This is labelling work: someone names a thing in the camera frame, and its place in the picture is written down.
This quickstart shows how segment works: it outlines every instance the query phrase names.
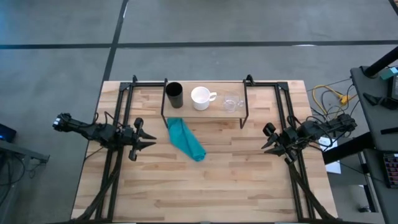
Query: teal cloth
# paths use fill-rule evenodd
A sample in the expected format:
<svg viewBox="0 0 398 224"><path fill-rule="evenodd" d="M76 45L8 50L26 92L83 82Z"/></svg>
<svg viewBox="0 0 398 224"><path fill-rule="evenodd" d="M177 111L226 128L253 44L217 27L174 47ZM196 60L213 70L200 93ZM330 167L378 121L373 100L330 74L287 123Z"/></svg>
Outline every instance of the teal cloth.
<svg viewBox="0 0 398 224"><path fill-rule="evenodd" d="M205 149L188 129L182 118L168 118L167 125L169 126L170 141L175 147L194 161L199 162L205 159Z"/></svg>

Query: gray floor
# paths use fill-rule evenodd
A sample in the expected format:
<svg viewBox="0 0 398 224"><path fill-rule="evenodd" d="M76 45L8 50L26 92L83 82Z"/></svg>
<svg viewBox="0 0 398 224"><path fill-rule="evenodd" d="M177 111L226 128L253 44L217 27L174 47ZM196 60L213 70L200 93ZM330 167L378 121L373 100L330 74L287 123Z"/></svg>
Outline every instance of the gray floor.
<svg viewBox="0 0 398 224"><path fill-rule="evenodd" d="M121 3L1 1L0 44L111 43ZM130 0L120 42L394 40L397 20L387 0ZM135 74L141 80L240 80L250 73L258 80L305 80L311 89L349 78L351 67L369 65L393 47L118 49L109 79ZM13 223L69 219L87 141L51 125L65 111L91 121L108 54L109 49L0 50L0 123L18 131L18 145L51 154L46 168L23 180ZM346 93L350 85L348 80L332 87ZM337 100L326 94L325 104ZM366 132L360 106L353 117L358 128L352 136ZM370 221L352 210L360 197L346 197L341 187L332 191L341 218Z"/></svg>

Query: glass cup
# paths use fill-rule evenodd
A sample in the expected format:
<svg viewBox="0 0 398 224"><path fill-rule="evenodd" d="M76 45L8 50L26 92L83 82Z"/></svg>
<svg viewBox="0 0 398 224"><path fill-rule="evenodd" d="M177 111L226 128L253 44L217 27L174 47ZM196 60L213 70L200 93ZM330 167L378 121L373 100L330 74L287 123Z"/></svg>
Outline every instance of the glass cup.
<svg viewBox="0 0 398 224"><path fill-rule="evenodd" d="M233 113L236 111L237 107L244 106L243 100L240 99L239 95L236 92L229 91L224 95L224 109Z"/></svg>

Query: butcher block tabletop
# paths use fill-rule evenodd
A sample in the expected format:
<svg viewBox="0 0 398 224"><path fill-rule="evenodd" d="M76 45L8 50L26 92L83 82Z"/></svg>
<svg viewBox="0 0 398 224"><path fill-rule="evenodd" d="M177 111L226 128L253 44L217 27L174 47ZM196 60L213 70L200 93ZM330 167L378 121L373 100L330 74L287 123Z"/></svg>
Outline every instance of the butcher block tabletop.
<svg viewBox="0 0 398 224"><path fill-rule="evenodd" d="M304 82L287 82L294 114L304 121L312 115ZM114 113L119 85L120 82L104 82L97 122L105 122L105 111ZM267 140L262 133L266 123L272 122L276 132L281 131L275 90L248 86L247 92L249 118L243 129L239 120L233 118L184 118L207 152L204 161L195 162L169 141L160 116L163 87L134 87L129 124L132 126L137 117L143 118L144 131L155 136L157 144L138 151L136 162L128 158L131 147L125 147L113 221L297 221L289 170L283 156L264 154L261 150ZM287 114L283 91L281 94ZM90 142L87 155L99 148L99 143ZM312 192L337 217L321 152L309 147L303 150L303 156ZM72 218L81 215L99 192L105 159L106 149L103 149L85 161ZM103 217L108 211L109 195L110 190ZM304 215L308 217L301 190L300 197Z"/></svg>

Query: white mug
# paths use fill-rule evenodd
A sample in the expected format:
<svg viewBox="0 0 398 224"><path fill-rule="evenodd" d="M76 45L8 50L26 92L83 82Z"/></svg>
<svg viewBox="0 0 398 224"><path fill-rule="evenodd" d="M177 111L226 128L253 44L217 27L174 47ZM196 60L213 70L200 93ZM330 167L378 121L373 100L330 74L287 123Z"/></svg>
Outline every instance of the white mug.
<svg viewBox="0 0 398 224"><path fill-rule="evenodd" d="M214 101L217 93L210 93L209 89L199 86L192 90L191 98L193 100L193 107L196 110L205 110L209 107L210 102Z"/></svg>

